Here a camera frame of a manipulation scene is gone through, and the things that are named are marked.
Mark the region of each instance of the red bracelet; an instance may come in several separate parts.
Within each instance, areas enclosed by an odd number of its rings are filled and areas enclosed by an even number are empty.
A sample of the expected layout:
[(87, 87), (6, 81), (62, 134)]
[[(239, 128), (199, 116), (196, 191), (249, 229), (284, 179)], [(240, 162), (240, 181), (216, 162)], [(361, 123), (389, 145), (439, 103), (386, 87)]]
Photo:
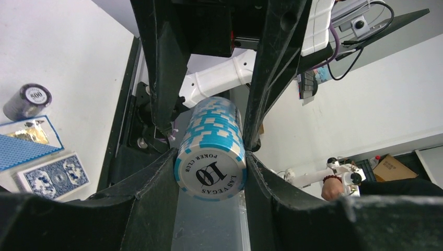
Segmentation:
[(323, 183), (324, 183), (327, 179), (330, 179), (330, 178), (336, 178), (336, 179), (338, 179), (340, 182), (342, 182), (342, 179), (341, 179), (339, 176), (337, 176), (337, 175), (328, 175), (328, 176), (326, 176), (326, 177), (323, 179)]

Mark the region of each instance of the white and blue poker chip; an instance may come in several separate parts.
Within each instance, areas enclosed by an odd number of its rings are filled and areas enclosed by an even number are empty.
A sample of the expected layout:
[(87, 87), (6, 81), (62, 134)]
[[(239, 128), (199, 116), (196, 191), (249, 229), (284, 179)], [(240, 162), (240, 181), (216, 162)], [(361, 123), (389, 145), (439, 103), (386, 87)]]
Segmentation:
[(174, 166), (184, 192), (220, 201), (243, 189), (247, 173), (240, 119), (225, 98), (207, 98), (195, 106)]

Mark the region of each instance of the white robotic arm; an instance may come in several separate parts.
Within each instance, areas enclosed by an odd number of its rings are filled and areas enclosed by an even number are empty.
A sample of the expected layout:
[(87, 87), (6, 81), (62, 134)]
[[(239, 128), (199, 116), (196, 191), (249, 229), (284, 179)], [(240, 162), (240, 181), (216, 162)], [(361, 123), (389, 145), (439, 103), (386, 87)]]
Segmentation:
[[(343, 25), (368, 11), (375, 0), (351, 0), (333, 9), (335, 0), (313, 0), (302, 46), (302, 56), (326, 48), (329, 43), (328, 27)], [(194, 107), (204, 98), (251, 82), (256, 52), (245, 53), (206, 70), (185, 77), (179, 95), (185, 97), (186, 107)]]
[(186, 75), (180, 89), (186, 107), (218, 93), (251, 82), (256, 52), (247, 50), (226, 62)]
[(360, 196), (358, 184), (366, 179), (363, 170), (351, 164), (340, 165), (335, 158), (330, 159), (334, 160), (327, 163), (326, 170), (296, 176), (294, 170), (290, 168), (286, 170), (284, 179), (295, 187), (303, 188), (322, 181), (328, 175), (341, 175), (344, 194), (346, 196)]

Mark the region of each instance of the playing card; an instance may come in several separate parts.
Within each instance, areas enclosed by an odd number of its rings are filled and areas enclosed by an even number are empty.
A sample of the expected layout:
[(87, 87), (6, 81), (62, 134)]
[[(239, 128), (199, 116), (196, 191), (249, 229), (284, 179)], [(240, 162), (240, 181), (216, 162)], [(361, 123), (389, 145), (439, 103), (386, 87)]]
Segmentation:
[(89, 184), (76, 153), (18, 172), (25, 191), (58, 200)]

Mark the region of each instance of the stack of poker chips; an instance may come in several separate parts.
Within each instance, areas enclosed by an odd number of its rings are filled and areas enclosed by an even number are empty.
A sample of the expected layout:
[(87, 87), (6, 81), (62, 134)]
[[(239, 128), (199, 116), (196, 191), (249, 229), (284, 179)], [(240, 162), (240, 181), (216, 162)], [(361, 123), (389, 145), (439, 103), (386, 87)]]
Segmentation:
[(204, 201), (228, 199), (243, 189), (247, 173), (241, 118), (231, 101), (211, 97), (195, 106), (174, 175), (184, 192)]
[(3, 107), (3, 113), (12, 121), (35, 117), (52, 102), (52, 95), (39, 84), (26, 84)]

